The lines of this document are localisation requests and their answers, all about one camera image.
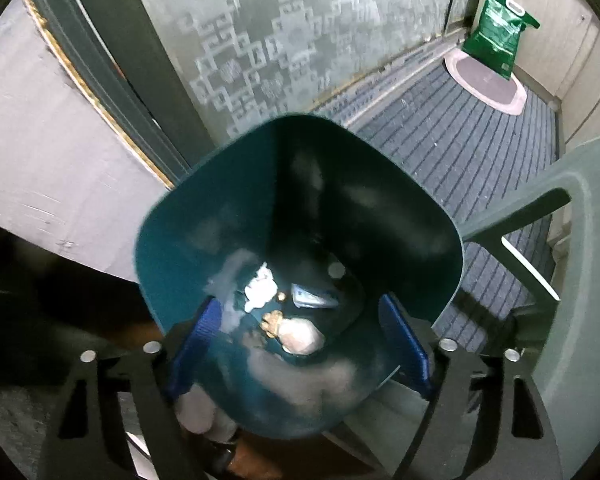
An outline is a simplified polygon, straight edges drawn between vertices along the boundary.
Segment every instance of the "trash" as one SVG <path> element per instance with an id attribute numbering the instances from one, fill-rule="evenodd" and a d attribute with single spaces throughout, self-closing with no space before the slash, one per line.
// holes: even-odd
<path id="1" fill-rule="evenodd" d="M 278 286 L 265 262 L 258 269 L 256 276 L 244 288 L 244 295 L 247 297 L 247 301 L 244 303 L 244 311 L 248 314 L 254 308 L 262 308 L 272 300 L 277 292 Z"/>
<path id="2" fill-rule="evenodd" d="M 485 0 L 480 22 L 462 50 L 509 80 L 520 33 L 540 23 L 513 0 Z"/>
<path id="3" fill-rule="evenodd" d="M 282 349 L 289 354 L 309 355 L 324 345 L 324 336 L 310 320 L 285 319 L 279 310 L 264 314 L 260 327 L 268 337 L 277 337 Z"/>
<path id="4" fill-rule="evenodd" d="M 308 290 L 295 283 L 291 285 L 291 297 L 298 308 L 336 308 L 340 304 L 330 292 Z"/>

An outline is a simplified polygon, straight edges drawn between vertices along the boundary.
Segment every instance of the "wooden floor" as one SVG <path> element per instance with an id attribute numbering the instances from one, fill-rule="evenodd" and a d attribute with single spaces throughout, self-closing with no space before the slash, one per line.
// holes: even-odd
<path id="1" fill-rule="evenodd" d="M 358 135 L 409 173 L 458 225 L 556 159 L 555 113 L 527 89 L 522 115 L 488 107 L 441 64 L 367 123 Z M 549 218 L 507 238 L 547 279 L 554 262 Z M 435 325 L 471 351 L 497 345 L 526 289 L 492 256 L 469 244 L 461 291 Z"/>

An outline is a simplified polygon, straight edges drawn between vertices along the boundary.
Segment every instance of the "metal rivet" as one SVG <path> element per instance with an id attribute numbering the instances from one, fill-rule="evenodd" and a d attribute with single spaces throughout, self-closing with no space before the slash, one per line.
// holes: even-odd
<path id="1" fill-rule="evenodd" d="M 85 350 L 84 352 L 82 352 L 80 354 L 80 361 L 82 361 L 83 363 L 90 363 L 95 358 L 96 358 L 95 350 Z"/>
<path id="2" fill-rule="evenodd" d="M 458 350 L 458 343 L 456 343 L 453 339 L 449 339 L 448 337 L 443 337 L 440 341 L 438 341 L 438 346 L 447 352 L 455 352 Z"/>
<path id="3" fill-rule="evenodd" d="M 327 273 L 332 280 L 339 280 L 347 273 L 347 269 L 340 262 L 332 262 L 327 267 Z"/>
<path id="4" fill-rule="evenodd" d="M 509 361 L 513 363 L 517 363 L 518 361 L 520 361 L 520 354 L 513 348 L 507 348 L 504 351 L 504 357 L 506 357 Z"/>
<path id="5" fill-rule="evenodd" d="M 149 341 L 148 343 L 144 343 L 142 350 L 145 354 L 157 354 L 161 348 L 162 345 L 157 341 Z"/>

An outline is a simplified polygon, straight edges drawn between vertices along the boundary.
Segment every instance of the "black metal bracket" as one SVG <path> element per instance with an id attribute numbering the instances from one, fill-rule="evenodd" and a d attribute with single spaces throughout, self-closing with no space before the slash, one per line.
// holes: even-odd
<path id="1" fill-rule="evenodd" d="M 137 479 L 118 392 L 133 395 L 142 436 L 160 480 L 207 479 L 187 451 L 173 407 L 161 391 L 173 356 L 173 346 L 165 343 L 166 348 L 151 342 L 108 359 L 99 359 L 91 351 L 82 354 L 48 426 L 39 479 Z"/>
<path id="2" fill-rule="evenodd" d="M 440 386 L 394 478 L 559 480 L 560 459 L 548 415 L 520 355 L 481 356 L 443 339 L 434 351 Z M 451 455 L 470 394 L 481 391 L 477 426 L 462 474 Z"/>
<path id="3" fill-rule="evenodd" d="M 124 356 L 85 352 L 62 390 L 48 427 L 39 480 L 136 478 L 117 392 L 132 393 L 142 434 L 161 480 L 206 480 L 187 452 L 173 407 L 162 392 L 170 361 L 190 332 L 176 325 L 164 344 L 148 343 Z M 541 397 L 515 350 L 501 357 L 467 352 L 450 339 L 429 342 L 437 392 L 397 469 L 396 480 L 560 480 L 554 434 Z M 450 460 L 470 396 L 482 400 L 466 464 Z"/>

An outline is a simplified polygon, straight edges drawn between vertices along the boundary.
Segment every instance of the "green bag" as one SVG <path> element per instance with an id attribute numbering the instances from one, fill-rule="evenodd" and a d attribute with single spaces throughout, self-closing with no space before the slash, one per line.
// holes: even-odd
<path id="1" fill-rule="evenodd" d="M 540 23 L 513 0 L 485 0 L 478 28 L 462 50 L 507 80 L 516 60 L 520 33 Z"/>

